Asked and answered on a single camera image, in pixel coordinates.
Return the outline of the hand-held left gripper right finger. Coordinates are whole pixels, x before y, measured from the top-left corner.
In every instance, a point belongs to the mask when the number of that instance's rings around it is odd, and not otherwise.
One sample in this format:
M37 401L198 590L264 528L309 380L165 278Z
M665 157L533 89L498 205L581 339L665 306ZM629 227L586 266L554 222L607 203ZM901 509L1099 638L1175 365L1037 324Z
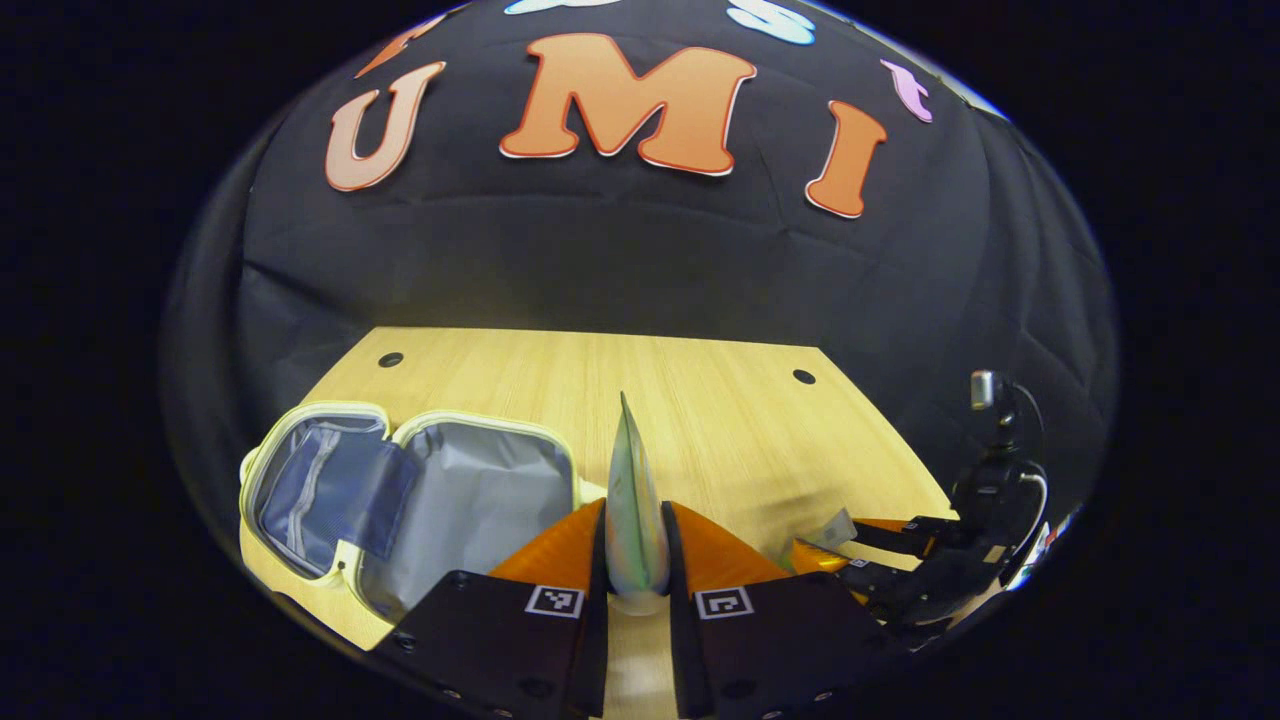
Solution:
M791 575L701 514L662 505L681 719L850 719L911 655L828 571Z

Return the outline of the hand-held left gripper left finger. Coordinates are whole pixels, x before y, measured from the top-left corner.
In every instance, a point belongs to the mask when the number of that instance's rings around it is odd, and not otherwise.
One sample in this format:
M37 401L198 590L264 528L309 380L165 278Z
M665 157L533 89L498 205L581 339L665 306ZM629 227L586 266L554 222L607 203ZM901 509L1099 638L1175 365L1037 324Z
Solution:
M602 717L605 501L494 570L448 571L372 650L394 679L472 719Z

